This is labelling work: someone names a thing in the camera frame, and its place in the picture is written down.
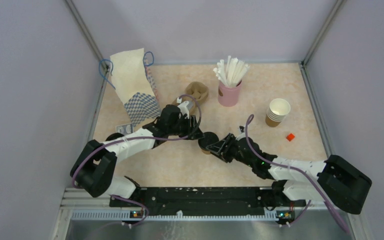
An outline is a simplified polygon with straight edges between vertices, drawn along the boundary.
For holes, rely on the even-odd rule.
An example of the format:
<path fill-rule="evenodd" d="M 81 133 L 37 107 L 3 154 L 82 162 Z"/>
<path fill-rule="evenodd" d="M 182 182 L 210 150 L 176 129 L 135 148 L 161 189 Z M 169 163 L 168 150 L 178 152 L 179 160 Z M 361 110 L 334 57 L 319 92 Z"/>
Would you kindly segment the black plastic cup lid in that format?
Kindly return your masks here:
<path fill-rule="evenodd" d="M 217 134 L 211 131 L 203 133 L 203 137 L 198 140 L 198 145 L 202 151 L 207 151 L 207 146 L 212 145 L 219 141 Z"/>

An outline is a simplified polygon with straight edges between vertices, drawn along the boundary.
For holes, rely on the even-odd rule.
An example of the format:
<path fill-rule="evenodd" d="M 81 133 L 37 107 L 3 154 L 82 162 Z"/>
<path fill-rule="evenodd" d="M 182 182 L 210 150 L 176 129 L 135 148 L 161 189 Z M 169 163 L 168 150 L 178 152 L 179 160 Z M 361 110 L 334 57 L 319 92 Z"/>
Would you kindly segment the single brown paper cup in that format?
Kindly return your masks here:
<path fill-rule="evenodd" d="M 201 151 L 202 151 L 204 154 L 206 154 L 206 155 L 211 155 L 211 152 L 208 151 L 208 150 L 204 150 L 204 149 L 202 149 Z"/>

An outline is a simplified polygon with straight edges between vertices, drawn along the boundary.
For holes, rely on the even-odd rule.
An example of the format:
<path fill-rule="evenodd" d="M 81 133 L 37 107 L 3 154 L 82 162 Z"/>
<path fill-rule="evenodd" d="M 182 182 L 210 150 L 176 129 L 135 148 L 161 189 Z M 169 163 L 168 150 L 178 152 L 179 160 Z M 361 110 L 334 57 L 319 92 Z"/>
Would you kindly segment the blue checkered paper bag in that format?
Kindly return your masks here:
<path fill-rule="evenodd" d="M 101 59 L 106 81 L 99 121 L 138 128 L 161 114 L 159 93 L 150 66 L 154 55 L 144 48 L 121 51 Z"/>

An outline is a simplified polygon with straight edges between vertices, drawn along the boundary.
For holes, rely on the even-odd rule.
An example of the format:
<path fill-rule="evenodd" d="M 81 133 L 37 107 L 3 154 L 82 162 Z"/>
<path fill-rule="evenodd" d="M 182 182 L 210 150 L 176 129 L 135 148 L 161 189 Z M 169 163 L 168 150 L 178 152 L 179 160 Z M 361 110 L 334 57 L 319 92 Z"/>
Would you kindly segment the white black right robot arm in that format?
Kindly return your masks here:
<path fill-rule="evenodd" d="M 243 133 L 219 139 L 215 133 L 205 132 L 198 145 L 225 163 L 236 160 L 259 178 L 273 180 L 273 200 L 279 206 L 299 200 L 320 202 L 324 193 L 342 211 L 359 215 L 372 186 L 367 175 L 339 155 L 319 161 L 287 159 L 263 152 Z"/>

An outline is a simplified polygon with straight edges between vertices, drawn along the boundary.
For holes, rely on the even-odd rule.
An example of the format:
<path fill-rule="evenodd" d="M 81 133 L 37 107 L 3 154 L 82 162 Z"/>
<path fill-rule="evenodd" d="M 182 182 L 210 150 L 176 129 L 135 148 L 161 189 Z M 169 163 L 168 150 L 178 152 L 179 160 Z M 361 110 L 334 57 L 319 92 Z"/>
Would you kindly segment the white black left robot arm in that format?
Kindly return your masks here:
<path fill-rule="evenodd" d="M 116 195 L 127 206 L 136 206 L 141 198 L 137 191 L 139 185 L 129 177 L 116 176 L 117 164 L 167 141 L 202 138 L 201 120 L 190 114 L 192 107 L 191 101 L 168 104 L 153 122 L 131 134 L 102 143 L 89 141 L 70 171 L 73 185 L 86 190 L 93 198 Z"/>

